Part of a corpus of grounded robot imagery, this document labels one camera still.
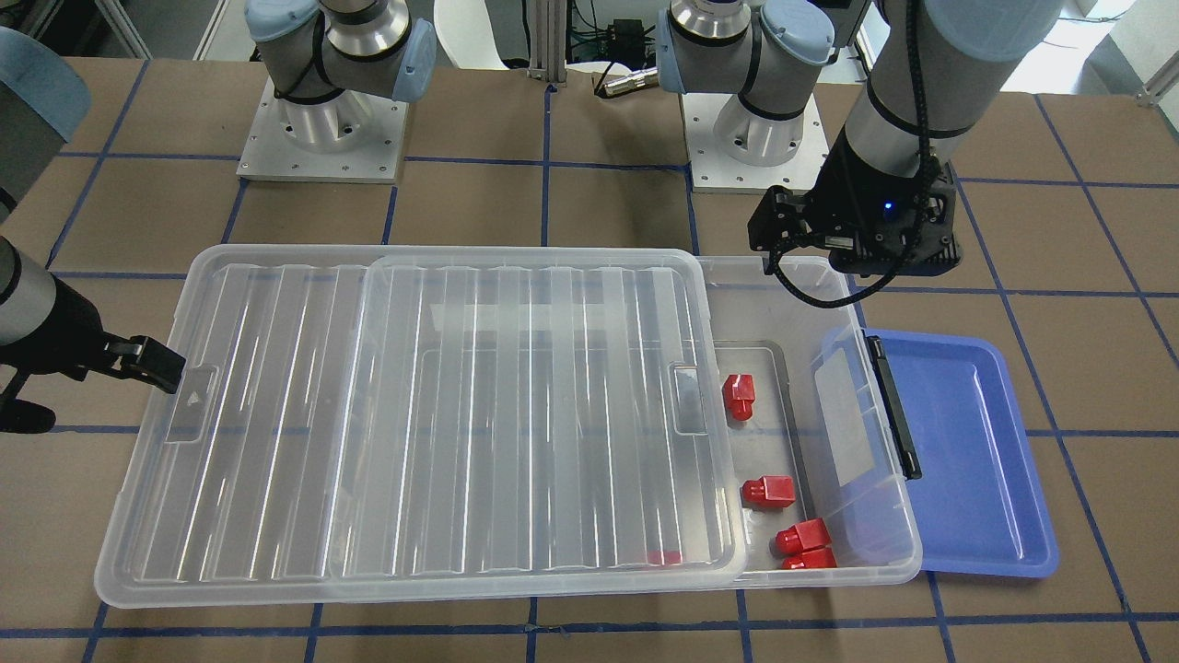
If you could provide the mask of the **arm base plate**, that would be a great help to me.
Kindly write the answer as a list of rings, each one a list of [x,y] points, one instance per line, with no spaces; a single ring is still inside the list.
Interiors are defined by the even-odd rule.
[[[753,116],[733,94],[683,94],[681,111],[697,192],[808,192],[828,156],[814,97],[788,122]]]
[[[278,99],[266,81],[236,173],[271,183],[394,185],[409,116],[406,101],[355,91],[299,105]]]

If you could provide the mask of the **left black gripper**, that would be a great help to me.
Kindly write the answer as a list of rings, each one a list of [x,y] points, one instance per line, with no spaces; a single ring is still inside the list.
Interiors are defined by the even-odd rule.
[[[773,185],[747,222],[750,250],[821,248],[838,273],[884,275],[914,250],[902,276],[940,275],[940,180],[916,206],[918,176],[896,176],[859,158],[838,134],[806,193]]]

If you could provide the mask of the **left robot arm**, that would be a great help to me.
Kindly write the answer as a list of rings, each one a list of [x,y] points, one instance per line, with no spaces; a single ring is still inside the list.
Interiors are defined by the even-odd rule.
[[[747,222],[755,252],[817,248],[838,273],[938,276],[962,260],[948,163],[1056,24],[1060,1],[881,1],[889,35],[808,192],[776,184]],[[801,129],[836,29],[809,1],[673,1],[654,29],[660,86],[729,94],[729,155],[775,165]]]

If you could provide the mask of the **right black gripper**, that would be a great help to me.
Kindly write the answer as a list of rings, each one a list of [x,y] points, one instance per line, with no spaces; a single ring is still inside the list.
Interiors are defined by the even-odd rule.
[[[114,337],[103,329],[88,298],[55,276],[14,288],[18,309],[4,309],[1,362],[14,368],[4,387],[4,433],[42,434],[55,412],[18,398],[32,375],[60,374],[84,381],[88,373],[136,380],[172,395],[180,389],[186,357],[153,337]]]

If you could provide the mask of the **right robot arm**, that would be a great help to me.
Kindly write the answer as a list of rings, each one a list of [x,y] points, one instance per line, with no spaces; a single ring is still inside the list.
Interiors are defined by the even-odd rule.
[[[241,150],[244,180],[378,183],[399,168],[404,112],[429,87],[439,29],[406,1],[248,1],[241,14],[269,92]],[[4,432],[42,434],[55,412],[21,396],[29,378],[91,375],[176,393],[185,361],[159,340],[108,332],[97,307],[51,273],[66,215],[35,221],[24,202],[91,110],[88,84],[37,38],[4,27]]]

